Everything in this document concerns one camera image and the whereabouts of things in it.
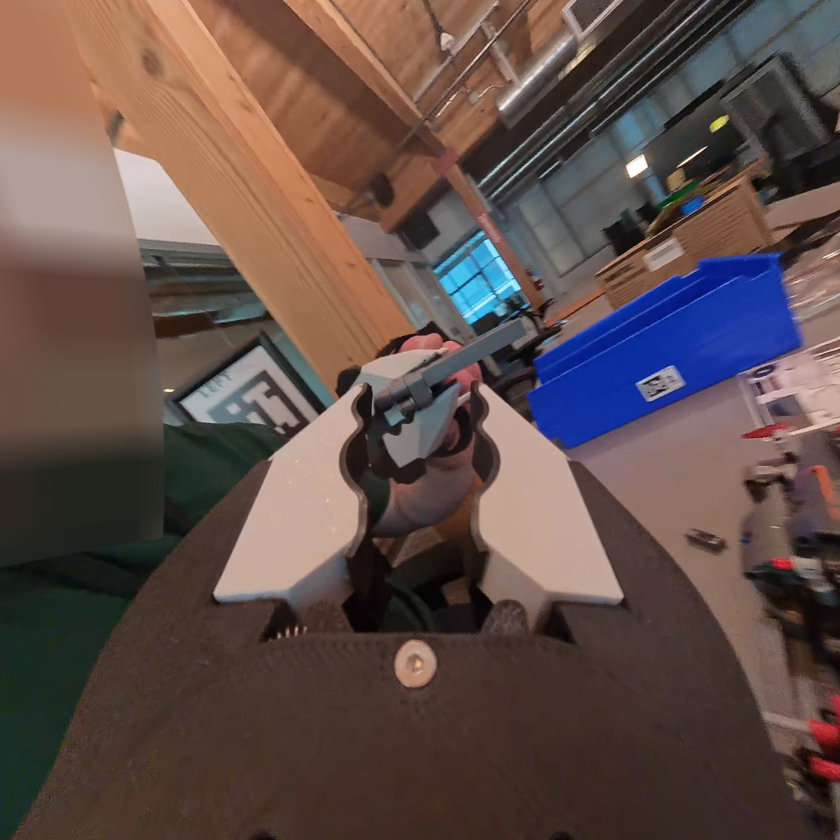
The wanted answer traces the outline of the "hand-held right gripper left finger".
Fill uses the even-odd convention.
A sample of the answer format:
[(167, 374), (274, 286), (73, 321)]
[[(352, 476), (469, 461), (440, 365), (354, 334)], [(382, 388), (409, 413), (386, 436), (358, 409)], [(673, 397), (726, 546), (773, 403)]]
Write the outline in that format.
[(348, 558), (368, 529), (359, 475), (368, 467), (371, 387), (355, 385), (278, 450), (213, 590), (218, 603), (342, 603)]

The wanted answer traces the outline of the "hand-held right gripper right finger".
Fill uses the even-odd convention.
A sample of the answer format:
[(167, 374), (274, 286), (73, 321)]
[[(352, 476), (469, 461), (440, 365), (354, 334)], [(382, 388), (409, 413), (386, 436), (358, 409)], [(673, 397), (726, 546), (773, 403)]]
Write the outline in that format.
[(470, 532), (492, 604), (618, 606), (624, 593), (571, 462), (487, 385), (470, 401), (474, 470), (481, 487)]

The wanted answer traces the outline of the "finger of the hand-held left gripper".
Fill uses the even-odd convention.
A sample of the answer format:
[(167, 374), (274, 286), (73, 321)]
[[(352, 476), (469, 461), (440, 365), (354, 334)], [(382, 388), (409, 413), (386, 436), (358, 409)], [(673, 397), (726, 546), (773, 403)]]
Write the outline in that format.
[(385, 451), (396, 468), (425, 461), (437, 451), (454, 422), (461, 398), (458, 383), (446, 385), (425, 408), (392, 406), (383, 412)]
[(393, 380), (423, 369), (448, 354), (447, 350), (405, 350), (383, 356), (362, 366), (360, 384), (371, 387), (377, 394), (390, 386)]

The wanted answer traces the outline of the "small grey lego assembly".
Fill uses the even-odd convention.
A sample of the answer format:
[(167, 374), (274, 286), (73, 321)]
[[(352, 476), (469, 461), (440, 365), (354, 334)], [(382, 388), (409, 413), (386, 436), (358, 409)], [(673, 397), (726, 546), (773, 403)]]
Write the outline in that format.
[(393, 380), (388, 388), (373, 394), (373, 417), (383, 423), (385, 431), (384, 410), (396, 405), (404, 406), (405, 403), (411, 408), (425, 408), (446, 385), (453, 384), (452, 378), (458, 371), (503, 350), (523, 338), (526, 333), (526, 320), (516, 318), (501, 324), (474, 342), (460, 346), (455, 352), (448, 351), (446, 356), (429, 366), (415, 369), (409, 375)]

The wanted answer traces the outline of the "grey lego car model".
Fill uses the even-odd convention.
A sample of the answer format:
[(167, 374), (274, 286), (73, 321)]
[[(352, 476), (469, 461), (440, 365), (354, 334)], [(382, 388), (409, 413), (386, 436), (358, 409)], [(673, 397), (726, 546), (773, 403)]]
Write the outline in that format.
[(818, 838), (838, 838), (838, 427), (800, 436), (776, 423), (742, 437), (773, 447), (742, 478), (742, 573), (780, 633), (791, 695), (763, 719)]

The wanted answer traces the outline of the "lego sticker sheet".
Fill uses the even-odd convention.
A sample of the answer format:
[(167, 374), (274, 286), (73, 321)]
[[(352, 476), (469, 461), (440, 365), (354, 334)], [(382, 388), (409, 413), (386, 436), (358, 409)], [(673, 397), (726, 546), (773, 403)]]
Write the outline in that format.
[(756, 427), (783, 426), (793, 436), (838, 431), (838, 359), (787, 355), (736, 378)]

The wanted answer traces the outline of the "black framed tag sign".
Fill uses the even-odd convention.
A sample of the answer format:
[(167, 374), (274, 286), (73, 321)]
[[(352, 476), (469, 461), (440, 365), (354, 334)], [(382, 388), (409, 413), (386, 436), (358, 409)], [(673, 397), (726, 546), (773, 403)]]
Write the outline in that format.
[(261, 425), (285, 441), (328, 408), (265, 332), (164, 402), (184, 423)]

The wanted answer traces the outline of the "blue plastic bin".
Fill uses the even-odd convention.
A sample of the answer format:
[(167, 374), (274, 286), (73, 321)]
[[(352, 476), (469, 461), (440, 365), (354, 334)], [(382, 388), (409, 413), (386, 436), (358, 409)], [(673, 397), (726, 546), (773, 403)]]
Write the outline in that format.
[(781, 255), (703, 259), (542, 354), (538, 430), (573, 448), (802, 346)]

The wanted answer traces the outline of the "brown cardboard box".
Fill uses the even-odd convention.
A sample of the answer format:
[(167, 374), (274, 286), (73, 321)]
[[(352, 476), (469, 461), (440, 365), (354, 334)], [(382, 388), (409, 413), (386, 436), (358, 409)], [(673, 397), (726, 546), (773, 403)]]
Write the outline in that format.
[(595, 274), (616, 310), (664, 281), (686, 276), (703, 259), (747, 256), (774, 245), (759, 195), (740, 175), (705, 196), (703, 204)]

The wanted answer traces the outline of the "wooden post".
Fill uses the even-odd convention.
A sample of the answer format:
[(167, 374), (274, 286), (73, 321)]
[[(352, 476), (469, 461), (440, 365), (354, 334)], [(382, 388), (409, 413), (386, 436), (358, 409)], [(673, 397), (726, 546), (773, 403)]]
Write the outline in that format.
[(326, 385), (412, 324), (188, 2), (65, 2), (96, 82)]

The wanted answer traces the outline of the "silver vented air duct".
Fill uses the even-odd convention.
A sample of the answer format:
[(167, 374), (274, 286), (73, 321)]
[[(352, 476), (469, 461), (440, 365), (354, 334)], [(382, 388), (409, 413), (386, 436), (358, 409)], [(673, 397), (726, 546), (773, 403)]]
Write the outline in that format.
[(638, 5), (638, 1), (564, 2), (559, 30), (496, 96), (500, 122), (511, 129), (522, 121)]

